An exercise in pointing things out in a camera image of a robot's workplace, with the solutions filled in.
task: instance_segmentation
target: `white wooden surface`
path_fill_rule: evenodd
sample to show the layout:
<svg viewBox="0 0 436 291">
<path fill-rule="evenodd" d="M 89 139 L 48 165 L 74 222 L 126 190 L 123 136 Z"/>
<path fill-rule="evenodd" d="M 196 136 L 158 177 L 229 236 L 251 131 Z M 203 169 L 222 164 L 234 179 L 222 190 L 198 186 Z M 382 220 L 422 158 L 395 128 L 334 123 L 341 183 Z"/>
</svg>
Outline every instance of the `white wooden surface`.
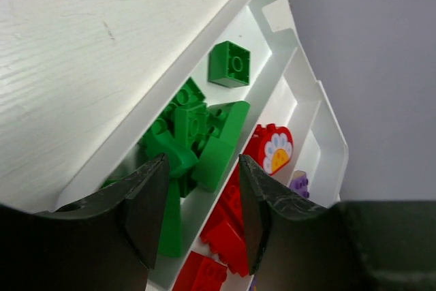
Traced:
<svg viewBox="0 0 436 291">
<path fill-rule="evenodd" d="M 0 202 L 51 208 L 226 1 L 0 0 Z"/>
</svg>

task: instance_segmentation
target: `red duplo brick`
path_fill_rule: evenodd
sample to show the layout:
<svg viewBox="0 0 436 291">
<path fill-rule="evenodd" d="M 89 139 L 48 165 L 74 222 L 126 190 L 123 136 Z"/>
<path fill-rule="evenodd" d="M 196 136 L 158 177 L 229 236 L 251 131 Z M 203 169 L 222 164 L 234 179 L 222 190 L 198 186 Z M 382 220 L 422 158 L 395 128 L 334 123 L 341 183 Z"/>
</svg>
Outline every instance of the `red duplo brick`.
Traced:
<svg viewBox="0 0 436 291">
<path fill-rule="evenodd" d="M 258 125 L 244 150 L 269 175 L 274 175 L 291 160 L 294 141 L 289 129 L 268 124 Z"/>
<path fill-rule="evenodd" d="M 227 267 L 192 251 L 172 291 L 220 291 L 226 279 Z"/>
<path fill-rule="evenodd" d="M 229 222 L 229 224 L 233 229 L 235 229 L 235 231 L 237 231 L 237 233 L 243 235 L 243 231 L 240 229 L 240 226 L 235 223 L 235 221 L 228 215 L 228 212 L 223 208 L 221 203 L 218 202 L 200 233 L 200 238 L 203 243 L 209 243 L 208 234 L 222 221 Z"/>
<path fill-rule="evenodd" d="M 234 170 L 236 177 L 238 177 L 238 166 Z M 237 225 L 237 232 L 244 235 L 244 221 L 243 221 L 243 208 L 240 201 L 240 187 L 239 179 L 236 179 L 232 174 L 229 179 L 218 203 L 224 208 L 230 219 Z"/>
<path fill-rule="evenodd" d="M 215 226 L 208 233 L 208 242 L 212 252 L 218 254 L 233 274 L 244 277 L 249 273 L 245 240 L 229 221 L 223 220 Z"/>
</svg>

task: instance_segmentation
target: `purple lego brick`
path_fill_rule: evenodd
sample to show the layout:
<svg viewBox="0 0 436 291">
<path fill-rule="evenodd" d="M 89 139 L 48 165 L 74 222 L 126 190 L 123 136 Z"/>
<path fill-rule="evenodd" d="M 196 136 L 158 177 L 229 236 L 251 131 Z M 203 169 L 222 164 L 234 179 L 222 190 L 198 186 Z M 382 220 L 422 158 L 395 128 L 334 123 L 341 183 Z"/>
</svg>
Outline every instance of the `purple lego brick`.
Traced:
<svg viewBox="0 0 436 291">
<path fill-rule="evenodd" d="M 310 196 L 309 191 L 307 191 L 308 185 L 309 180 L 307 179 L 306 172 L 303 172 L 302 170 L 296 170 L 294 176 L 292 177 L 289 188 L 303 198 L 308 199 Z"/>
<path fill-rule="evenodd" d="M 248 291 L 256 291 L 256 278 L 253 278 L 253 281 L 251 282 L 250 289 Z"/>
</svg>

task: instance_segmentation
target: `green slope brick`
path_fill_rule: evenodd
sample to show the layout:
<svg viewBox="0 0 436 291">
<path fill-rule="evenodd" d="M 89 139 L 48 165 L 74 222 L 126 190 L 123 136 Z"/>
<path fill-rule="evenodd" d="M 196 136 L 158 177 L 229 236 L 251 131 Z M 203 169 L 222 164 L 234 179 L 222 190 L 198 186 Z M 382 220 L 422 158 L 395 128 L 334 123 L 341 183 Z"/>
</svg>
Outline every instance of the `green slope brick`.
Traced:
<svg viewBox="0 0 436 291">
<path fill-rule="evenodd" d="M 208 192 L 215 192 L 235 150 L 221 139 L 211 136 L 193 169 L 191 178 Z"/>
<path fill-rule="evenodd" d="M 209 134 L 236 146 L 250 109 L 248 102 L 232 102 L 207 108 Z"/>
<path fill-rule="evenodd" d="M 230 41 L 217 44 L 209 54 L 208 81 L 227 88 L 249 85 L 250 52 Z"/>
<path fill-rule="evenodd" d="M 178 183 L 171 182 L 168 189 L 157 253 L 169 257 L 182 256 L 182 217 Z"/>
</svg>

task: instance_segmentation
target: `white plastic tray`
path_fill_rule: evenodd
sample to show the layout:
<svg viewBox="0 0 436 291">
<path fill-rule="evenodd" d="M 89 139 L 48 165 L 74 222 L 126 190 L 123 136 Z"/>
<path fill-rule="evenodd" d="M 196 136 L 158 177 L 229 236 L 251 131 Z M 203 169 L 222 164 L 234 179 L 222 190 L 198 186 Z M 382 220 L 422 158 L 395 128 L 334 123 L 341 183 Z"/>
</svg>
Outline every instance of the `white plastic tray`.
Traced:
<svg viewBox="0 0 436 291">
<path fill-rule="evenodd" d="M 309 176 L 313 201 L 328 206 L 338 198 L 348 160 L 347 145 L 322 84 L 315 79 L 295 33 L 291 29 L 271 30 L 262 9 L 274 1 L 229 0 L 58 199 L 57 207 L 94 192 L 129 152 L 132 156 L 127 162 L 134 168 L 131 158 L 136 158 L 135 143 L 190 76 L 205 94 L 208 105 L 236 100 L 250 103 L 232 165 L 218 190 L 211 194 L 196 188 L 182 203 L 183 256 L 158 256 L 147 290 L 171 290 L 190 251 L 211 255 L 198 235 L 236 165 L 238 154 L 258 123 L 286 125 L 294 138 L 291 163 L 276 179 L 288 184 L 294 169 L 304 170 Z M 226 40 L 251 52 L 251 84 L 247 87 L 227 89 L 207 82 L 207 55 L 215 44 Z M 251 277 L 243 279 L 229 272 L 221 290 L 245 291 L 250 282 Z"/>
</svg>

